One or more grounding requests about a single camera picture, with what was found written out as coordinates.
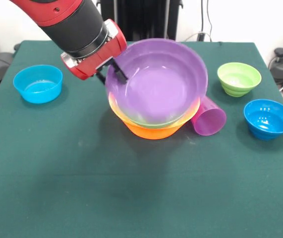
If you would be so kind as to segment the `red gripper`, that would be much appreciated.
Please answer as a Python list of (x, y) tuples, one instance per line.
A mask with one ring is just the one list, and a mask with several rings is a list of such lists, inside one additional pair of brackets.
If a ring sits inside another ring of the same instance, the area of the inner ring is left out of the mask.
[(114, 59), (127, 48), (125, 36), (113, 20), (107, 19), (105, 24), (108, 30), (108, 38), (104, 45), (92, 56), (77, 61), (72, 59), (69, 70), (82, 80), (86, 80), (96, 74), (102, 84), (105, 85), (106, 78), (101, 72), (97, 72), (97, 69), (104, 66), (106, 62), (112, 58), (110, 62), (111, 66), (114, 68), (117, 80), (121, 84), (126, 84), (128, 77)]

